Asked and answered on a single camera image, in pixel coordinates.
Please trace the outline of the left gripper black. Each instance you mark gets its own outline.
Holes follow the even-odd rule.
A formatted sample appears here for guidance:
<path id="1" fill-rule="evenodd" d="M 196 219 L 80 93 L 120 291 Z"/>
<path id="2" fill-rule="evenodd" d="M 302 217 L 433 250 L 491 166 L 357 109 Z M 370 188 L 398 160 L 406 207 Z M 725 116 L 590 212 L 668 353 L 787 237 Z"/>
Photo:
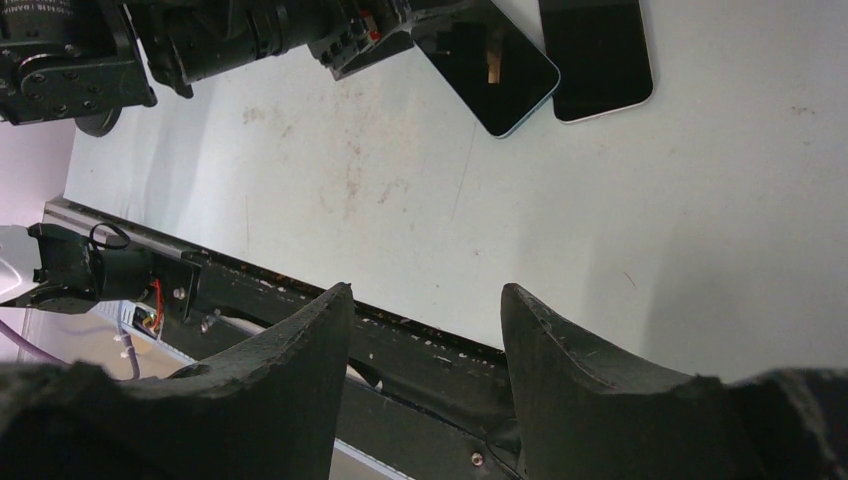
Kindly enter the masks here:
<path id="1" fill-rule="evenodd" d="M 249 1 L 249 63 L 307 46 L 335 80 L 411 49 L 412 30 L 472 1 Z"/>

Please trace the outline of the black smartphone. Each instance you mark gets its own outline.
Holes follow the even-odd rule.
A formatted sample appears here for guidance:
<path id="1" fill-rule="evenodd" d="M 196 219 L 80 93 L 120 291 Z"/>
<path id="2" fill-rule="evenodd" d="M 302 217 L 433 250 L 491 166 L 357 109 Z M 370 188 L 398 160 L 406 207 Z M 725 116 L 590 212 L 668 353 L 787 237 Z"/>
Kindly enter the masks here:
<path id="1" fill-rule="evenodd" d="M 553 95 L 564 123 L 645 103 L 654 77 L 642 5 L 637 0 L 538 3 L 545 52 L 561 72 Z"/>

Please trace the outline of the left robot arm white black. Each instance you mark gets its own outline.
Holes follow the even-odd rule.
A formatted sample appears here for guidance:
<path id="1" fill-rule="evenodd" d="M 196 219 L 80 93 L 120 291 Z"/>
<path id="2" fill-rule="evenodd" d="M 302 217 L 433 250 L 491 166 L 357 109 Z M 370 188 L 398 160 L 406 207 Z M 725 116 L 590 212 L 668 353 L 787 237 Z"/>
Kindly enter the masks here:
<path id="1" fill-rule="evenodd" d="M 341 80 L 409 49 L 412 29 L 466 1 L 5 1 L 1 118 L 71 119 L 108 134 L 126 107 L 152 107 L 155 84 L 195 83 L 306 46 Z"/>

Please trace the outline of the small teal phone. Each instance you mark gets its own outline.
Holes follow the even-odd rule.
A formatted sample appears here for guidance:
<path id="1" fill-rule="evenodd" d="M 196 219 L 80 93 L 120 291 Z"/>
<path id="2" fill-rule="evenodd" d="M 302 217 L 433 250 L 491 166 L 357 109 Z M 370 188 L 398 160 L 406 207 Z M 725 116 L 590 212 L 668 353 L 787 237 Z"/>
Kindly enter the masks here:
<path id="1" fill-rule="evenodd" d="M 561 81 L 554 62 L 492 1 L 441 7 L 411 36 L 495 138 L 511 135 Z"/>

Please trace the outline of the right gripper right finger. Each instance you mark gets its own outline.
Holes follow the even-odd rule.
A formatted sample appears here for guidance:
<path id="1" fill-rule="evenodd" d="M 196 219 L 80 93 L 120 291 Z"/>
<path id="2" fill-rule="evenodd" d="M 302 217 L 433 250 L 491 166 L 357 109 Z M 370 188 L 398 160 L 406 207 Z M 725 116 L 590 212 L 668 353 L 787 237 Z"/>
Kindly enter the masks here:
<path id="1" fill-rule="evenodd" d="M 501 326 L 533 479 L 843 479 L 847 372 L 782 368 L 726 383 L 652 363 L 517 284 Z"/>

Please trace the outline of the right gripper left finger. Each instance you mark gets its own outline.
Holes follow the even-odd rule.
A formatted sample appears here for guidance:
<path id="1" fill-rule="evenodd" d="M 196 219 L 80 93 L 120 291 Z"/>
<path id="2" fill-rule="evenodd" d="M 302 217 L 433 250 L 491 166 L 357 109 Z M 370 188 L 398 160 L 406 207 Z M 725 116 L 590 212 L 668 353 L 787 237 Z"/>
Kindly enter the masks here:
<path id="1" fill-rule="evenodd" d="M 339 283 L 166 378 L 94 364 L 1 367 L 5 479 L 326 479 L 354 299 Z"/>

